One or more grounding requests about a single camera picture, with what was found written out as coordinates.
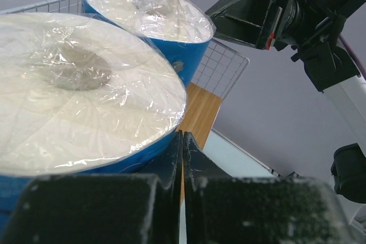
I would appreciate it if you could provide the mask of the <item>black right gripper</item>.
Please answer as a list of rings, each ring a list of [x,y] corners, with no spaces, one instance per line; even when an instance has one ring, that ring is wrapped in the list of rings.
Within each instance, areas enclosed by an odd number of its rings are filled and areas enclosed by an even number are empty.
[[[280,51],[295,43],[292,31],[300,24],[301,12],[298,0],[219,0],[205,14],[218,39]]]

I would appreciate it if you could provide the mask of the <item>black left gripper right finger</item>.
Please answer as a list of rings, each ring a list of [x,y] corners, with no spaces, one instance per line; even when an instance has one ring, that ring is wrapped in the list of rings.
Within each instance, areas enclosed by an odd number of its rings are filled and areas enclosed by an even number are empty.
[[[355,243],[333,191],[312,178],[237,178],[184,133],[189,243]]]

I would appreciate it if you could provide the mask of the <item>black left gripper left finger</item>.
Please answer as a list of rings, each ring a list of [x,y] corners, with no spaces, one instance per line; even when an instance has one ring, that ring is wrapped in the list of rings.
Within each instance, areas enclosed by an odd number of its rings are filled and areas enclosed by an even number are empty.
[[[11,210],[2,243],[178,243],[183,134],[137,173],[38,177]]]

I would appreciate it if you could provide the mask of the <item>blue cartoon-print toilet roll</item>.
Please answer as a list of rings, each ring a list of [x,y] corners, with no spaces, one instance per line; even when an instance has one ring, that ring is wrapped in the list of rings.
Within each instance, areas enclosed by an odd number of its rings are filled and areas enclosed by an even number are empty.
[[[150,39],[188,85],[212,40],[212,20],[189,0],[82,0],[83,11]]]

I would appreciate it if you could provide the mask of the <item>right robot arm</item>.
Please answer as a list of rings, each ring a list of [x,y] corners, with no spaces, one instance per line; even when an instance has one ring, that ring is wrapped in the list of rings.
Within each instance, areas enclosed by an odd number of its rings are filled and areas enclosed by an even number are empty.
[[[222,119],[281,175],[328,181],[348,219],[365,205],[365,68],[341,33],[365,0],[218,0],[216,38],[251,64]]]

